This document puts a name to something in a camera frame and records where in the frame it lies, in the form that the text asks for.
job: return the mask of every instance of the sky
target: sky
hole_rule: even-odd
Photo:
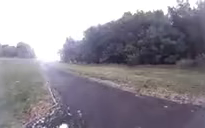
[[[167,10],[175,0],[0,0],[0,43],[31,45],[39,59],[56,60],[66,37],[81,39],[88,27],[126,11]]]

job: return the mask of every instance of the white sky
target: white sky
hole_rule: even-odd
[[[30,44],[40,59],[57,59],[66,37],[126,11],[166,10],[175,0],[0,0],[0,43]]]

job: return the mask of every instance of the tree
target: tree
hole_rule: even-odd
[[[84,38],[68,38],[61,59],[78,63],[175,64],[205,54],[205,4],[192,8],[178,1],[162,10],[126,12],[106,24],[92,26]]]
[[[19,42],[16,46],[17,48],[17,57],[20,58],[34,58],[34,50],[26,43]]]

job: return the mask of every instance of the bush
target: bush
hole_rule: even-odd
[[[182,59],[177,62],[181,68],[205,67],[205,54],[198,55],[195,59]]]
[[[182,59],[182,60],[179,60],[176,64],[180,68],[195,67],[195,61],[192,59]]]

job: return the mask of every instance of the paved path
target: paved path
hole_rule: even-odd
[[[88,128],[205,128],[205,108],[136,97],[47,66],[52,88],[71,110],[81,110]]]

